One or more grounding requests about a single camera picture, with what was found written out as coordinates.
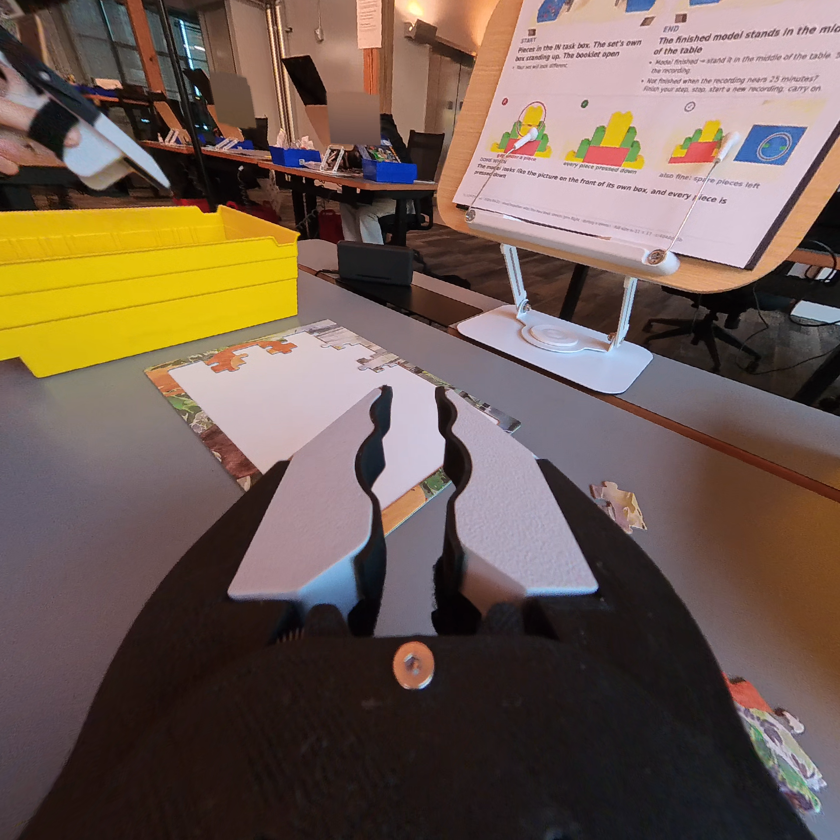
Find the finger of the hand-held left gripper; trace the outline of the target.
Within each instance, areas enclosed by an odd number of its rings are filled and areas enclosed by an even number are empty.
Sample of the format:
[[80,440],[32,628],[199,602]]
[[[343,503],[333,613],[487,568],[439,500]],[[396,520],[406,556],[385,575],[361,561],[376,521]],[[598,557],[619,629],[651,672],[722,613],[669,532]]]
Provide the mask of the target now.
[[77,129],[79,143],[65,147],[65,166],[76,176],[96,172],[110,162],[124,159],[132,165],[134,173],[162,190],[170,190],[170,182],[156,161],[107,117],[97,117],[93,124],[80,120]]
[[118,159],[98,171],[88,174],[78,173],[77,178],[93,191],[102,192],[132,173],[134,173],[132,165],[124,159]]

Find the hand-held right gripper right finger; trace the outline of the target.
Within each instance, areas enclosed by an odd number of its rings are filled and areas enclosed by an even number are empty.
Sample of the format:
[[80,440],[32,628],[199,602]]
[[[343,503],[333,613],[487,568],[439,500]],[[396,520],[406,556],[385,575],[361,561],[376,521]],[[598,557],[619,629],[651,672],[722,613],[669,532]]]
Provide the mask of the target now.
[[541,461],[466,399],[438,387],[448,499],[435,565],[439,612],[467,602],[486,613],[530,596],[590,595],[598,584]]

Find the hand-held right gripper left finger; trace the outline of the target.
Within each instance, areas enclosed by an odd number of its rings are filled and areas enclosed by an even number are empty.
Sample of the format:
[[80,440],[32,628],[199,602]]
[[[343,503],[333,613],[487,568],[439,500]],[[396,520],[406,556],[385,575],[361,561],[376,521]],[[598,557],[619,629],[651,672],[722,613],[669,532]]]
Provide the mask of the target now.
[[291,457],[228,587],[232,600],[378,615],[386,547],[374,484],[391,409],[392,388],[376,387]]

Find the pale grey puzzle piece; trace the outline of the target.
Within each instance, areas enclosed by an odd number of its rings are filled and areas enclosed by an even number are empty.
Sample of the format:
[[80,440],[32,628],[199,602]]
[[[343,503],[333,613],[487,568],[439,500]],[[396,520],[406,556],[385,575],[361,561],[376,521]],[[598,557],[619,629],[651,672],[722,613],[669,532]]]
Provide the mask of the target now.
[[590,492],[592,498],[602,503],[604,512],[625,533],[631,534],[634,529],[647,530],[644,516],[633,492],[620,489],[617,483],[610,480],[590,485]]

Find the puzzle frame board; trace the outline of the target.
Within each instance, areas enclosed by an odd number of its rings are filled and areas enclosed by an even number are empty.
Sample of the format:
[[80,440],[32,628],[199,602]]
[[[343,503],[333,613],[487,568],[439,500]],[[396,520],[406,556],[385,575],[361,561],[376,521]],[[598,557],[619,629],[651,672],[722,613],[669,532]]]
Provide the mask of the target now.
[[[359,371],[357,360],[389,350],[361,335],[367,347],[324,347],[309,330],[332,323],[322,320],[220,349],[245,348],[245,364],[235,372],[213,373],[203,360],[220,350],[210,350],[145,373],[243,490],[275,463],[289,460],[365,394],[389,385],[386,467],[374,492],[384,531],[390,533],[448,485],[435,390],[450,385],[403,358],[380,373]],[[270,354],[256,346],[265,338],[297,348]]]

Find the yellow plastic bin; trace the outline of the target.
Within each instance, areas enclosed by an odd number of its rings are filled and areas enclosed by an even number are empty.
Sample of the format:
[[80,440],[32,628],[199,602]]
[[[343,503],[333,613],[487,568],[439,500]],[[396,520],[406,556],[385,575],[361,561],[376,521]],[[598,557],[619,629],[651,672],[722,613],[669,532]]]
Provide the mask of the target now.
[[2,213],[1,359],[44,377],[298,312],[298,233],[225,206]]

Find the red dark puzzle piece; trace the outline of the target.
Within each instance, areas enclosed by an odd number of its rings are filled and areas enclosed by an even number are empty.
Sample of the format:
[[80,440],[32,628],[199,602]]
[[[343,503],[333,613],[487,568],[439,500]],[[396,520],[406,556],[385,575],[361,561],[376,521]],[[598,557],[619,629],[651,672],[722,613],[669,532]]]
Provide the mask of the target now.
[[780,792],[801,814],[822,811],[823,774],[795,736],[804,726],[782,707],[772,707],[754,685],[742,677],[724,675],[742,725]]

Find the person's left hand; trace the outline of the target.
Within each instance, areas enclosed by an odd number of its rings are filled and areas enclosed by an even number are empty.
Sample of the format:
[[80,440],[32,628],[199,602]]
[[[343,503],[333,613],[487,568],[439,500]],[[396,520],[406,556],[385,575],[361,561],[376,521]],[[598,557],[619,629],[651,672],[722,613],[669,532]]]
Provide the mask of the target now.
[[1,99],[1,175],[16,175],[21,166],[62,166],[54,152],[28,137],[35,111]]

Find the black pole stand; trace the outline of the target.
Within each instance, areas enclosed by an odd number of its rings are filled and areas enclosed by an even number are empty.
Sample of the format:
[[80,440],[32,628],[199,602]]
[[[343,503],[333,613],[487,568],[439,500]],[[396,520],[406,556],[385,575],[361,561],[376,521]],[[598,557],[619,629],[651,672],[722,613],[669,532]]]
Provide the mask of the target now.
[[170,17],[168,15],[165,3],[163,1],[155,1],[156,9],[161,20],[161,28],[163,31],[164,40],[166,43],[167,54],[170,57],[173,67],[173,76],[178,90],[179,99],[182,105],[182,112],[185,118],[185,126],[192,143],[193,158],[196,165],[197,173],[200,177],[203,186],[204,195],[207,200],[208,208],[211,213],[217,210],[217,199],[213,189],[213,183],[207,174],[205,162],[203,158],[203,151],[200,139],[198,137],[195,125],[195,115],[192,107],[192,100],[187,91],[186,80],[184,78],[181,61],[177,54],[174,36]]

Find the black power adapter box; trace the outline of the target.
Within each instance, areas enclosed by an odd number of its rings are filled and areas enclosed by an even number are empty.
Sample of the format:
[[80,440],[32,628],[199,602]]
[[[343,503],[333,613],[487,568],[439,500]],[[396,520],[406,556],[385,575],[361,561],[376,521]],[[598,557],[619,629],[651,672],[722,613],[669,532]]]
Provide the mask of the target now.
[[413,283],[414,252],[407,247],[343,240],[337,244],[343,281],[408,287]]

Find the wooden pillar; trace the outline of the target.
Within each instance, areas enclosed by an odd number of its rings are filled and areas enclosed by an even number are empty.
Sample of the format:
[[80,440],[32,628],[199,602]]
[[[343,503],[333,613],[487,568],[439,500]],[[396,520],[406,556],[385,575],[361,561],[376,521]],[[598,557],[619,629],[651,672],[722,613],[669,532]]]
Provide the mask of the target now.
[[364,91],[378,95],[380,110],[392,111],[394,1],[383,1],[382,47],[362,49]]

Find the black office chair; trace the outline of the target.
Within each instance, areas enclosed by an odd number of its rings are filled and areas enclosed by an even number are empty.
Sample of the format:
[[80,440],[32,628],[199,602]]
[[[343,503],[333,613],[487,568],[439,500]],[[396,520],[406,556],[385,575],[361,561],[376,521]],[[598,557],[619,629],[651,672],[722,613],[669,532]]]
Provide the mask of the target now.
[[646,321],[643,332],[646,337],[643,346],[657,340],[690,337],[692,345],[703,343],[712,362],[712,373],[721,370],[721,358],[718,342],[723,342],[736,349],[739,354],[746,354],[749,361],[746,372],[758,372],[762,356],[748,346],[746,339],[736,339],[731,331],[739,327],[742,316],[750,311],[760,312],[759,296],[754,285],[729,291],[699,293],[674,287],[662,286],[662,291],[685,298],[690,302],[695,313],[691,318],[651,318]]
[[407,150],[417,166],[419,181],[431,182],[432,190],[413,191],[395,198],[394,212],[379,219],[386,244],[405,246],[408,232],[429,230],[434,225],[434,196],[437,190],[435,176],[444,141],[443,133],[410,131]]

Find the printed instruction sheet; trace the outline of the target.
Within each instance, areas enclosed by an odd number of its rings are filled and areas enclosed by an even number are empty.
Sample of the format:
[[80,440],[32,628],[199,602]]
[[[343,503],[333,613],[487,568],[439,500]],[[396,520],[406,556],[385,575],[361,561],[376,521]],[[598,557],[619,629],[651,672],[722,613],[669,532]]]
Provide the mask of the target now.
[[523,2],[454,203],[752,268],[837,141],[838,53],[834,1]]

